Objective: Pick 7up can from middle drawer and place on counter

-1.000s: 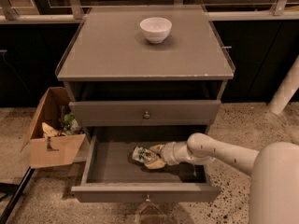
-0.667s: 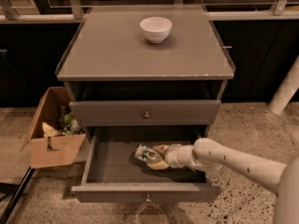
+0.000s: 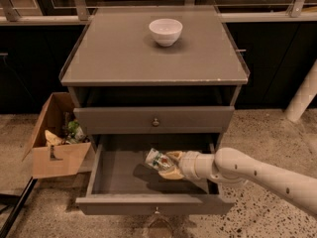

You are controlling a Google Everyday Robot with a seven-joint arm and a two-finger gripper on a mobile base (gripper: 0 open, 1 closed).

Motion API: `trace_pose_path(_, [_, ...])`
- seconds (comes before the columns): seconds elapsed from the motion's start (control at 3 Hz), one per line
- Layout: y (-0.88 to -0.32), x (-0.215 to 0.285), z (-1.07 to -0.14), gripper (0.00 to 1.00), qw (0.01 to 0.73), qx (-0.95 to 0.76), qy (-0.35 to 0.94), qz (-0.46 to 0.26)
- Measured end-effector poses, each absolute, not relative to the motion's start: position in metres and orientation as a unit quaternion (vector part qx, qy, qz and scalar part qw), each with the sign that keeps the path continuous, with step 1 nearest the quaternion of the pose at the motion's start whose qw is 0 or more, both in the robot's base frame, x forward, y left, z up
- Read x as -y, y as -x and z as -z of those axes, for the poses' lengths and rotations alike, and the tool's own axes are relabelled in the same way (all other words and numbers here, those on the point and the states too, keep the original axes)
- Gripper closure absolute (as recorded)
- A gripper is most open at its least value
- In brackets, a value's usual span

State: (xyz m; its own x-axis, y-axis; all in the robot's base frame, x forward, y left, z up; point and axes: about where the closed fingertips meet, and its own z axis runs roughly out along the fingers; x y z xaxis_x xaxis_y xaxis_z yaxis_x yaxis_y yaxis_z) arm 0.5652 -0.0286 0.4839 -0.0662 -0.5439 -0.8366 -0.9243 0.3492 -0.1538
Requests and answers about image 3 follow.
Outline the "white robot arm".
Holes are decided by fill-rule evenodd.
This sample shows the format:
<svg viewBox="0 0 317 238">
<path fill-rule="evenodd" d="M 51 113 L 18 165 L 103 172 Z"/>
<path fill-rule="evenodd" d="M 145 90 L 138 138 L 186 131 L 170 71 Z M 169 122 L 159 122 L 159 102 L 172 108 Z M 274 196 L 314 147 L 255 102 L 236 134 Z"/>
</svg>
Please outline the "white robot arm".
<svg viewBox="0 0 317 238">
<path fill-rule="evenodd" d="M 250 180 L 280 198 L 317 216 L 317 179 L 272 166 L 233 148 L 221 148 L 215 154 L 168 152 L 176 165 L 159 175 L 164 179 L 209 179 L 226 185 Z"/>
</svg>

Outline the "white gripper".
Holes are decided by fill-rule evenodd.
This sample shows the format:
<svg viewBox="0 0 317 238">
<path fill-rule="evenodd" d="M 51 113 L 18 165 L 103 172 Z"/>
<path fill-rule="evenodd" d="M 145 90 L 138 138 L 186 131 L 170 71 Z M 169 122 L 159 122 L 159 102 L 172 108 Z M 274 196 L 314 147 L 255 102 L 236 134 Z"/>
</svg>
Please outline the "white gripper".
<svg viewBox="0 0 317 238">
<path fill-rule="evenodd" d="M 200 179 L 200 176 L 197 174 L 195 164 L 196 159 L 200 155 L 199 152 L 182 152 L 182 151 L 171 151 L 167 152 L 166 155 L 171 158 L 174 162 L 179 162 L 178 167 L 173 166 L 167 170 L 159 171 L 158 174 L 164 179 L 189 179 L 196 180 Z"/>
</svg>

